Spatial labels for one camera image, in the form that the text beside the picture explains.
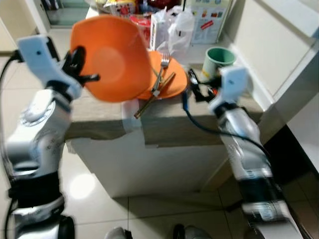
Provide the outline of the orange square-rimmed bowl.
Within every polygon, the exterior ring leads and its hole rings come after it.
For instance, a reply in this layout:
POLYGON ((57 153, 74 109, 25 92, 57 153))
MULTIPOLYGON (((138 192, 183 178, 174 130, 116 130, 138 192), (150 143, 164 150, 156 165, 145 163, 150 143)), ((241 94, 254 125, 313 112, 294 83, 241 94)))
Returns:
POLYGON ((70 49, 82 46, 86 58, 81 75, 98 75, 85 84, 102 102, 132 100, 151 86, 151 60, 138 27, 128 19, 100 14, 71 28, 70 49))

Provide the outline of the orange plate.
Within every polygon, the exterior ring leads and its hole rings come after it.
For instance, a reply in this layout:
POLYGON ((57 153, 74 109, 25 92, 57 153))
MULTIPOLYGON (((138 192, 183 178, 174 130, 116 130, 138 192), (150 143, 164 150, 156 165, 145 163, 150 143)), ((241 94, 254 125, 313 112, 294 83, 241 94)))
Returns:
MULTIPOLYGON (((148 55, 150 57, 151 66, 158 72, 160 64, 161 64, 162 54, 157 51, 149 51, 148 55)), ((167 87, 162 89, 161 93, 158 96, 158 98, 160 99, 177 96, 181 94, 187 87, 187 84, 188 84, 187 74, 185 73, 185 70, 180 65, 180 63, 174 57, 171 57, 169 66, 166 69, 166 71, 162 73, 162 75, 164 77, 168 77, 169 75, 171 75, 171 73, 176 73, 176 75, 171 80, 171 82, 169 82, 167 87)), ((148 100, 148 98, 151 97, 152 95, 151 91, 152 91, 153 85, 155 84, 157 80, 157 76, 155 75, 155 73, 153 73, 153 70, 150 71, 149 80, 150 81, 148 84, 148 88, 143 93, 138 95, 137 99, 148 100)))

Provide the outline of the green mug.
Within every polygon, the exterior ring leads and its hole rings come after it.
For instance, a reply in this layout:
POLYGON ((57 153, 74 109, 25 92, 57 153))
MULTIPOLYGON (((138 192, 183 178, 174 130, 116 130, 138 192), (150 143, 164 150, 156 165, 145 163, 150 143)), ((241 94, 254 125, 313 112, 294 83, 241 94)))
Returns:
POLYGON ((221 46, 208 48, 205 52, 205 58, 201 67, 201 81, 204 83, 212 82, 219 68, 231 66, 235 63, 236 59, 236 55, 227 48, 221 46))

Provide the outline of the silver metal fork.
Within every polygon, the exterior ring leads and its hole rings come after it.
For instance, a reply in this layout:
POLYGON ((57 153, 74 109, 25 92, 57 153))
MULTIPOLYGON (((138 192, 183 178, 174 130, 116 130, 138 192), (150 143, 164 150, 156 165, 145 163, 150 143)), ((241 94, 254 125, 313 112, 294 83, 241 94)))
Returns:
POLYGON ((169 54, 161 55, 161 64, 160 64, 159 71, 157 73, 157 79, 155 80, 155 83, 153 84, 153 87, 151 89, 151 94, 154 97, 157 97, 157 95, 160 93, 159 87, 162 82, 162 73, 164 72, 164 70, 166 70, 166 68, 168 68, 170 59, 171 59, 171 56, 169 54))

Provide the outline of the white plastic bag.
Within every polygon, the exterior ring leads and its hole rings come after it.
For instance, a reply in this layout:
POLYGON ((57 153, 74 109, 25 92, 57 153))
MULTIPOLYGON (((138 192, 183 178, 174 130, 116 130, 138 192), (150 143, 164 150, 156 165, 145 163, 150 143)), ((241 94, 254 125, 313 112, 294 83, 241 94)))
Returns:
POLYGON ((168 50, 171 56, 184 55, 191 43, 194 15, 189 7, 173 7, 169 10, 168 50))

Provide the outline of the white printed carton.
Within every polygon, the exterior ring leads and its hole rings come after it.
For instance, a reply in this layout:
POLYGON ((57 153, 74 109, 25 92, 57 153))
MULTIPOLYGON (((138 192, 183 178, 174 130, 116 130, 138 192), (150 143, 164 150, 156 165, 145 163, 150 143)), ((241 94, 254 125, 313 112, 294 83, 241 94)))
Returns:
POLYGON ((157 50, 168 39, 169 13, 165 7, 151 14, 150 50, 157 50))

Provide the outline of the white box with red label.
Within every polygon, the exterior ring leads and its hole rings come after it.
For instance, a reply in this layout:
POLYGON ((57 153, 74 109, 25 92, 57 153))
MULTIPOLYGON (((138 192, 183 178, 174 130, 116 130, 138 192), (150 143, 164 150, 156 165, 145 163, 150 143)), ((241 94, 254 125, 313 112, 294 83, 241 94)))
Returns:
POLYGON ((194 16, 191 44, 217 43, 224 20, 233 0, 188 0, 186 6, 194 16))

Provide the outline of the colourful snack bag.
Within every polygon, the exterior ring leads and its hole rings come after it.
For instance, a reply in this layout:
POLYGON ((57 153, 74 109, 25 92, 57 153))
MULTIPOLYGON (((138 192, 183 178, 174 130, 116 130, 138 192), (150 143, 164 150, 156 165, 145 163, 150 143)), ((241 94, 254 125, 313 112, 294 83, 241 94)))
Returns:
POLYGON ((114 16, 128 18, 137 11, 136 0, 106 0, 103 7, 107 13, 114 16))

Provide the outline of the white tape strip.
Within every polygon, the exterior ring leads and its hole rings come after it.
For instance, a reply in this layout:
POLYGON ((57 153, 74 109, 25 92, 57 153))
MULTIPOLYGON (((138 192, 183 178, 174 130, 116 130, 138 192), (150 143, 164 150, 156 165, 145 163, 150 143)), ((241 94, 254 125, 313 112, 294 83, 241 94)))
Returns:
POLYGON ((137 99, 121 103, 121 116, 126 133, 125 136, 131 137, 139 145, 144 145, 145 137, 142 130, 142 122, 134 116, 139 110, 140 104, 137 99))

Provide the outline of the white counter base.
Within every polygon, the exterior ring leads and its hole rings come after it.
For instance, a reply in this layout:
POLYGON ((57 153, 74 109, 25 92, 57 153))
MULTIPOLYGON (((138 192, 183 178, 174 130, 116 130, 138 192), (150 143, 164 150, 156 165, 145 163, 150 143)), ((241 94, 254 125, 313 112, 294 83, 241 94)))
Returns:
POLYGON ((222 145, 146 145, 137 130, 113 140, 67 141, 112 197, 217 189, 231 176, 222 145))

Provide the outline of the grey right robot foot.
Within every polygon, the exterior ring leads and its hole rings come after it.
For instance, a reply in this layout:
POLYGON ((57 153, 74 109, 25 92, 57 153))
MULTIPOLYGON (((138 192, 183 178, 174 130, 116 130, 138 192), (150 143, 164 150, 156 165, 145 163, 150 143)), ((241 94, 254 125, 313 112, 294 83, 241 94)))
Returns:
POLYGON ((196 226, 175 225, 172 231, 172 239, 212 239, 212 236, 196 226))

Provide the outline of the grey robot foot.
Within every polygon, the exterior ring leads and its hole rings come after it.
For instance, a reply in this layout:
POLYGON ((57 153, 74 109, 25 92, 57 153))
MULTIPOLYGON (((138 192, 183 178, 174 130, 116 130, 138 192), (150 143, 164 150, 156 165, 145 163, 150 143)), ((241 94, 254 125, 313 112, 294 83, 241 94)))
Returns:
POLYGON ((130 230, 126 230, 122 227, 116 227, 109 230, 103 239, 133 239, 133 237, 130 230))
POLYGON ((196 226, 175 225, 172 231, 172 239, 212 239, 212 236, 196 226))

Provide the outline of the grey left robot foot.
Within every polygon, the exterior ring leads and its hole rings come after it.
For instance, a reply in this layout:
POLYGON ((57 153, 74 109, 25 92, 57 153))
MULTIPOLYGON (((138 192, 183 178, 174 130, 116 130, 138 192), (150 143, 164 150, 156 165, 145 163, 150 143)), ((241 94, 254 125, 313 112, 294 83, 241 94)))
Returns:
POLYGON ((130 230, 126 230, 122 227, 116 227, 109 230, 103 239, 133 239, 133 237, 130 230))

